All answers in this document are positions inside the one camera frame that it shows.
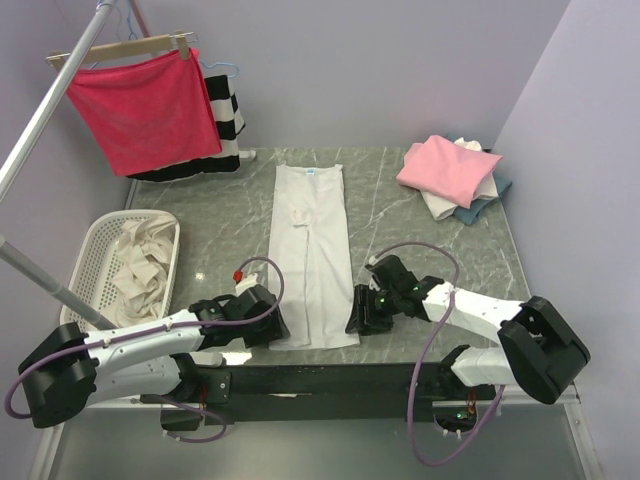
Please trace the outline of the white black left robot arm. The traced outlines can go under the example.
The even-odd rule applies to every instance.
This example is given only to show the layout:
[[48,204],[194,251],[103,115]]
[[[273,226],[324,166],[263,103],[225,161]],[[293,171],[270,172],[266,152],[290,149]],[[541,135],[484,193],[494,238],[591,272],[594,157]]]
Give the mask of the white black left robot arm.
[[281,332],[282,298],[254,285],[139,326],[93,332],[76,324],[59,326],[18,368],[13,387],[25,394],[29,410],[23,416],[44,429],[107,400],[197,398],[206,385],[193,353]]

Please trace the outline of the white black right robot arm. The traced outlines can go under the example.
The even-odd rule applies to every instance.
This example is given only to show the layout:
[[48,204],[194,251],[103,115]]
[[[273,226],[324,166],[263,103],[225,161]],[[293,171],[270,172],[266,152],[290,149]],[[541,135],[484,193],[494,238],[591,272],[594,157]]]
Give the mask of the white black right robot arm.
[[519,386],[534,400],[551,405],[591,360],[591,353],[547,299],[500,300],[433,276],[417,278],[390,255],[369,268],[371,281],[354,289],[345,328],[362,336],[390,331],[399,314],[447,324],[479,335],[491,348],[455,347],[426,384],[438,398],[460,399],[473,387]]

